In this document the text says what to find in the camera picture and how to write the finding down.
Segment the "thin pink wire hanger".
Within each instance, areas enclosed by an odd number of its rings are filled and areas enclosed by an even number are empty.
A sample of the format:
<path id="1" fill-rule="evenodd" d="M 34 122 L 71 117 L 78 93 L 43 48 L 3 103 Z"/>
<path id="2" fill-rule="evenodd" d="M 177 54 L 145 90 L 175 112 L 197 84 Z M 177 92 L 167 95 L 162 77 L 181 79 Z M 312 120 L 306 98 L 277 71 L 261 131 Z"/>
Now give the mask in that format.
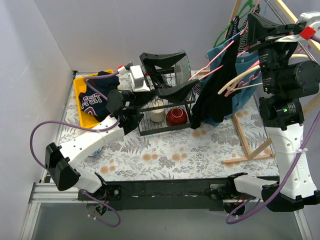
<path id="1" fill-rule="evenodd" d="M 207 64 L 207 66 L 201 68 L 201 69 L 198 70 L 194 75 L 192 75 L 192 76 L 188 79 L 188 81 L 190 82 L 190 81 L 193 80 L 196 76 L 198 76 L 200 73 L 203 73 L 206 68 L 208 68 L 213 62 L 215 62 L 215 61 L 217 60 L 217 58 L 218 58 L 219 56 L 221 56 L 221 54 L 223 54 L 230 46 L 232 46 L 232 45 L 234 44 L 235 38 L 236 38 L 237 36 L 241 36 L 241 35 L 243 35 L 243 34 L 247 31 L 248 25 L 249 25 L 249 22 L 247 21 L 244 29 L 243 29 L 241 32 L 239 32 L 239 33 L 237 33 L 236 35 L 234 35 L 233 37 L 231 37 L 231 38 L 229 39 L 228 45 L 226 45 L 226 46 Z M 203 78 L 205 78 L 205 77 L 213 74 L 214 72 L 216 72 L 216 71 L 219 70 L 220 68 L 221 68 L 221 66 L 218 66 L 217 68 L 215 68 L 215 69 L 207 72 L 205 75 L 202 75 L 202 76 L 199 78 L 199 80 L 202 80 Z"/>

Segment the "blue wire hanger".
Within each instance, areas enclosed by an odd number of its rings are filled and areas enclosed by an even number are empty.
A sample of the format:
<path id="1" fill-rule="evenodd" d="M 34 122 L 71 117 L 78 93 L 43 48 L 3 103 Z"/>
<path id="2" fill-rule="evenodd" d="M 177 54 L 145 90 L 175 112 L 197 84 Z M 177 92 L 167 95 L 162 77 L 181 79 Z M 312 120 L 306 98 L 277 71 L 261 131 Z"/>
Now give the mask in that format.
<path id="1" fill-rule="evenodd" d="M 260 0 L 246 0 L 242 6 L 240 6 L 240 2 L 240 0 L 235 1 L 230 21 L 227 24 L 227 27 L 216 38 L 213 48 L 225 46 L 235 38 L 239 37 L 241 44 L 238 52 L 240 53 L 241 50 L 244 50 L 244 44 L 247 41 L 246 37 L 249 30 L 248 14 L 259 14 L 261 7 Z"/>

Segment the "black tank top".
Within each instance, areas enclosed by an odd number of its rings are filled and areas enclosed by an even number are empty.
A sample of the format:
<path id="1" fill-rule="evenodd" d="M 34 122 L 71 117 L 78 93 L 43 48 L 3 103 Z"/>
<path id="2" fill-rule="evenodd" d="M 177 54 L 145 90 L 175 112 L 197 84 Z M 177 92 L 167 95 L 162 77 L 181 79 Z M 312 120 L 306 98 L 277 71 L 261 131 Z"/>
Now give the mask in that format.
<path id="1" fill-rule="evenodd" d="M 232 97 L 218 94 L 218 91 L 230 80 L 237 76 L 236 60 L 238 55 L 239 37 L 234 40 L 223 54 L 219 70 L 208 77 L 202 92 L 193 105 L 191 111 L 191 128 L 197 129 L 204 121 L 213 121 L 216 124 L 223 122 L 224 117 L 233 111 Z"/>

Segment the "thick pink hanger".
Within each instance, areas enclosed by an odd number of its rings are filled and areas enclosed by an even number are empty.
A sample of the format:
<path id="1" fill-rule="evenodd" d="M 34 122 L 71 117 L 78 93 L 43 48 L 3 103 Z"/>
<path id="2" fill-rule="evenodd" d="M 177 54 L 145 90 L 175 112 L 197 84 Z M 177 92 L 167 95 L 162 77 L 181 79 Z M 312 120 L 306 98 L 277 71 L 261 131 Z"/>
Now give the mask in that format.
<path id="1" fill-rule="evenodd" d="M 252 80 L 257 79 L 261 75 L 260 61 L 257 60 L 252 66 L 246 71 L 237 75 L 235 78 L 225 84 L 219 91 L 218 94 L 222 94 L 225 90 L 232 93 L 236 90 L 240 90 L 249 85 Z"/>

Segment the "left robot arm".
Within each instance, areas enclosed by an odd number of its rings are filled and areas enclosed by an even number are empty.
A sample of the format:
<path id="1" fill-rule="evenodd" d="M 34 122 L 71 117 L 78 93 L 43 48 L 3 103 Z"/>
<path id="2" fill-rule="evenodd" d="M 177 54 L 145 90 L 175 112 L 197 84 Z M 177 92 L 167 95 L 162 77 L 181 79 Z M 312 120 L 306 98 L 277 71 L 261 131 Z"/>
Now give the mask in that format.
<path id="1" fill-rule="evenodd" d="M 110 142 L 120 139 L 139 125 L 144 114 L 142 108 L 154 98 L 164 99 L 172 104 L 181 104 L 190 95 L 198 79 L 187 78 L 180 84 L 167 84 L 164 74 L 175 72 L 175 64 L 186 58 L 184 50 L 171 54 L 151 54 L 143 52 L 140 65 L 128 63 L 115 72 L 85 76 L 83 81 L 93 90 L 89 103 L 103 99 L 103 107 L 108 116 L 93 128 L 85 128 L 78 137 L 46 147 L 44 167 L 59 191 L 77 188 L 84 195 L 101 200 L 107 198 L 110 190 L 106 181 L 98 174 L 80 169 L 80 164 L 94 151 Z M 108 94 L 98 91 L 94 82 L 105 80 L 110 84 L 119 75 L 128 75 L 130 90 L 115 87 Z"/>

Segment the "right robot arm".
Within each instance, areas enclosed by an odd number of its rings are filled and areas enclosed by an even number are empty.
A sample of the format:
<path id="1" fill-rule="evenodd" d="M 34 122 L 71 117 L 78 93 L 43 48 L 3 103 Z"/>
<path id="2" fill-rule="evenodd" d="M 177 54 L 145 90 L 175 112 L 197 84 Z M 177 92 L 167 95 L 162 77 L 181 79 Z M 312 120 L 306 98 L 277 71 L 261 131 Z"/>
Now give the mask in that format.
<path id="1" fill-rule="evenodd" d="M 256 13 L 248 19 L 249 52 L 257 52 L 263 90 L 259 112 L 269 135 L 279 171 L 279 181 L 266 181 L 237 173 L 228 178 L 227 195 L 243 193 L 262 199 L 272 212 L 293 212 L 317 205 L 320 193 L 310 175 L 305 146 L 304 114 L 300 98 L 319 92 L 320 66 L 306 60 L 290 64 L 300 41 L 320 40 L 320 14 L 304 12 L 295 23 L 274 23 Z"/>

